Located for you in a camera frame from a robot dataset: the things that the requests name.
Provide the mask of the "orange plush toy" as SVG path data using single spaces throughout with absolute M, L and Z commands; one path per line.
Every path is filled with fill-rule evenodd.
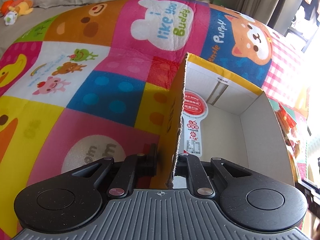
M 7 0 L 1 4 L 3 16 L 14 11 L 18 13 L 18 16 L 30 14 L 33 11 L 33 2 L 31 0 Z

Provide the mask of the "red biscuit stick packet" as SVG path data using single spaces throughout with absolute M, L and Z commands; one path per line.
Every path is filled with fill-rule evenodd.
M 297 158 L 300 155 L 300 145 L 303 142 L 303 128 L 296 123 L 286 109 L 278 103 L 279 109 L 275 111 L 280 124 L 285 144 L 291 148 L 292 154 Z

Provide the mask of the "colourful cartoon patchwork blanket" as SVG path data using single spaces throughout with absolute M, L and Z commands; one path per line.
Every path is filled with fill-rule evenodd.
M 1 58 L 1 239 L 304 239 L 298 226 L 259 232 L 235 224 L 176 174 L 169 188 L 153 189 L 157 170 L 70 232 L 24 229 L 14 210 L 30 185 L 158 146 L 188 53 L 263 90 L 275 41 L 247 15 L 187 0 L 85 5 L 23 34 Z

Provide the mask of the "white red spoon-shaped snack pack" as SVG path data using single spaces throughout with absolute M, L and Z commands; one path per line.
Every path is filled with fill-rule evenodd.
M 208 106 L 199 94 L 184 92 L 183 104 L 183 152 L 202 156 L 201 121 L 208 115 Z

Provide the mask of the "yellow cardboard box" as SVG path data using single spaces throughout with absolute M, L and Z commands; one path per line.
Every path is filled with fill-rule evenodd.
M 265 92 L 243 77 L 188 53 L 171 84 L 157 146 L 157 174 L 150 186 L 167 189 L 183 154 L 184 92 L 201 96 L 208 115 L 201 121 L 202 161 L 226 159 L 289 185 L 289 155 Z

